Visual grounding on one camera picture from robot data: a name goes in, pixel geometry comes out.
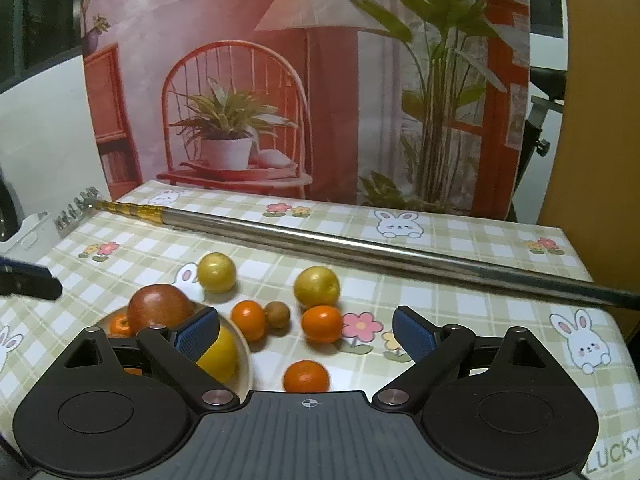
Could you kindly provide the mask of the brown wooden board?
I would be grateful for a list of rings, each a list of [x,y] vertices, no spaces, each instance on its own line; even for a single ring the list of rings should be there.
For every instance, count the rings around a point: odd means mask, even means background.
[[[639,0],[567,0],[560,143],[539,221],[600,285],[639,288]]]

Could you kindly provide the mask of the small brown longan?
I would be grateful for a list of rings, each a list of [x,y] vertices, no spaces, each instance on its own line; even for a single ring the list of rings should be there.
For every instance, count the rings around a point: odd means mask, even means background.
[[[267,324],[273,330],[285,330],[290,325],[290,308],[282,301],[270,301],[265,305]]]

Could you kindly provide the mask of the small orange tangerine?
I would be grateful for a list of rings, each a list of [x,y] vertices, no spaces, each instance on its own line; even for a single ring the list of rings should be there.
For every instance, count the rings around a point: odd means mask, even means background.
[[[111,317],[108,333],[112,338],[128,338],[131,336],[131,328],[125,312],[119,312]]]

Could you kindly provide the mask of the checkered bunny tablecloth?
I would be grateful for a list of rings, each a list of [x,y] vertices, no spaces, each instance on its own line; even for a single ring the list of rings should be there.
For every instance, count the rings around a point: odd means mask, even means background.
[[[495,220],[441,214],[410,214],[410,231],[384,226],[388,208],[367,208],[206,191],[150,181],[129,192],[130,203],[168,206],[296,230],[360,238],[421,252],[513,266],[586,280],[587,269],[567,236],[548,226],[520,226]],[[11,437],[12,418],[28,389],[83,328],[105,322],[141,287],[166,283],[194,299],[198,262],[210,252],[229,256],[236,286],[207,303],[229,313],[242,300],[281,301],[292,315],[290,327],[253,344],[252,385],[280,390],[285,369],[314,360],[329,372],[335,390],[374,393],[406,370],[408,354],[392,329],[394,310],[407,306],[434,324],[460,324],[480,336],[501,336],[515,325],[533,332],[585,393],[599,416],[596,445],[585,466],[591,479],[634,479],[639,474],[639,377],[620,329],[608,312],[587,310],[587,323],[605,345],[603,356],[580,364],[562,328],[576,330],[579,304],[506,295],[446,278],[384,273],[357,263],[323,259],[341,284],[338,308],[345,328],[340,341],[315,346],[300,327],[302,308],[294,295],[299,274],[315,266],[314,256],[228,238],[153,226],[99,212],[79,223],[41,258],[60,280],[56,301],[21,296],[1,301],[1,326],[17,341],[1,357],[1,433]]]

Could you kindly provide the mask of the large yellow lemon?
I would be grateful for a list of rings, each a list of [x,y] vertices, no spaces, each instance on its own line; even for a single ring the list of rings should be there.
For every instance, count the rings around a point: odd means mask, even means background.
[[[222,384],[228,384],[235,378],[238,363],[239,352],[233,335],[224,326],[219,329],[215,342],[196,361],[197,366]]]

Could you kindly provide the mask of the printed room backdrop poster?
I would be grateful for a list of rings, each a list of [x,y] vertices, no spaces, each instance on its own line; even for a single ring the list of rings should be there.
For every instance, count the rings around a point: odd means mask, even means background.
[[[529,0],[80,0],[108,192],[198,188],[504,219]]]

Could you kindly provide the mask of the green yellow round fruit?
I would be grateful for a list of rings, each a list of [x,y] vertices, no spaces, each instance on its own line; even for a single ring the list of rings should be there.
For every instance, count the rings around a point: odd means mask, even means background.
[[[235,264],[221,252],[210,252],[198,263],[198,281],[206,292],[230,292],[236,282]]]

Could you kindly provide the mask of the white plastic basket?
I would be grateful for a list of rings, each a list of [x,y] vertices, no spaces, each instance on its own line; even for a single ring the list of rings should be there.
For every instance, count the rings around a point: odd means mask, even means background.
[[[6,242],[0,243],[0,255],[9,259],[35,263],[61,241],[60,233],[49,211],[30,214],[20,229]]]

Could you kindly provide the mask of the telescopic metal pole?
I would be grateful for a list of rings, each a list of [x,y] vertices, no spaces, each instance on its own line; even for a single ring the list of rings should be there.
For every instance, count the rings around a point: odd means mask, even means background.
[[[370,266],[390,273],[410,274],[415,278],[440,278],[505,294],[515,292],[545,300],[563,300],[599,308],[611,306],[629,311],[639,309],[639,295],[628,290],[438,252],[390,246],[372,240],[356,240],[160,205],[113,202],[104,200],[93,186],[86,188],[69,203],[54,219],[54,224],[60,235],[66,236],[90,214],[98,211],[244,243],[291,252],[297,250],[307,256]]]

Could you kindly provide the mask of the beige round plate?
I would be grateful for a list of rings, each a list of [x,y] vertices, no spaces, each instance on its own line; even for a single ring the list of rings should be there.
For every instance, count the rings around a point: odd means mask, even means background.
[[[164,339],[182,356],[233,390],[240,399],[246,397],[253,385],[253,369],[250,349],[242,334],[217,312],[208,318],[202,304],[183,294],[164,299],[134,299],[99,322],[122,366],[145,374],[149,374],[151,365],[141,353],[136,336],[142,328],[153,324],[166,327]]]

